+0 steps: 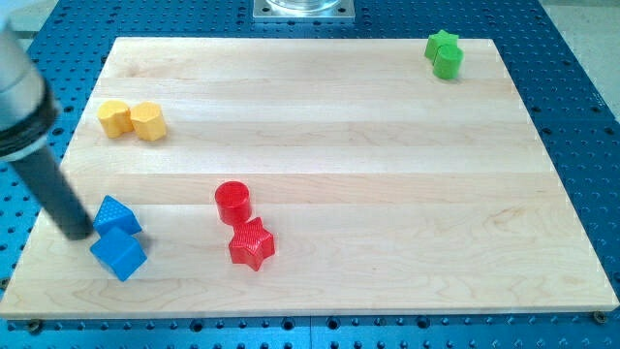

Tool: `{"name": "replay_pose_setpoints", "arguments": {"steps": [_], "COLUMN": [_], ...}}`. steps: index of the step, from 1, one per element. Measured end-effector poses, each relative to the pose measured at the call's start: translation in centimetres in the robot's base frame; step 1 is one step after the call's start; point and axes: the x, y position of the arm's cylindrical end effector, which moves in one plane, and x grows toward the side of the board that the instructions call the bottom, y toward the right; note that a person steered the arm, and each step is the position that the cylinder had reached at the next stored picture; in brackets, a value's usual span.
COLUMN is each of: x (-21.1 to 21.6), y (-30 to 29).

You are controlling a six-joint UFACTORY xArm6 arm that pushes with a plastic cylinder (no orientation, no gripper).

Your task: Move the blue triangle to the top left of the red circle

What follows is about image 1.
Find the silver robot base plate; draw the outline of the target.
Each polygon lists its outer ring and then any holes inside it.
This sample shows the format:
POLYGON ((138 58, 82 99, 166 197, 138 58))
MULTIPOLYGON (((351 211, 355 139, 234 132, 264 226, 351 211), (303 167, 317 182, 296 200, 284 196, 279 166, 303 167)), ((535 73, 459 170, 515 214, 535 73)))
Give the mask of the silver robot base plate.
POLYGON ((283 20, 342 20, 356 17, 354 0, 254 0, 253 19, 276 22, 283 20))

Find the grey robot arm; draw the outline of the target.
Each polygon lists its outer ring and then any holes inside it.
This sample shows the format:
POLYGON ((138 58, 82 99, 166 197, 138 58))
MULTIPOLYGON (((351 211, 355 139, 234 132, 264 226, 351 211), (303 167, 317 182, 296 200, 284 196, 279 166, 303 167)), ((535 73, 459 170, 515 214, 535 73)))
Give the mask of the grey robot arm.
POLYGON ((92 221, 47 145, 57 118, 52 89, 1 21, 1 160, 8 162, 69 240, 87 238, 92 221))

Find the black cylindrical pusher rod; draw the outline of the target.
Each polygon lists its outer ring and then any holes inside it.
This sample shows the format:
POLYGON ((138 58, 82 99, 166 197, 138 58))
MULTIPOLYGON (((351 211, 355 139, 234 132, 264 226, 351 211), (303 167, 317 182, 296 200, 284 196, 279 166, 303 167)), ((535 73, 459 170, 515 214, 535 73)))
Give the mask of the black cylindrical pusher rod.
POLYGON ((67 239, 91 235, 91 218, 47 146, 11 161, 11 165, 67 239))

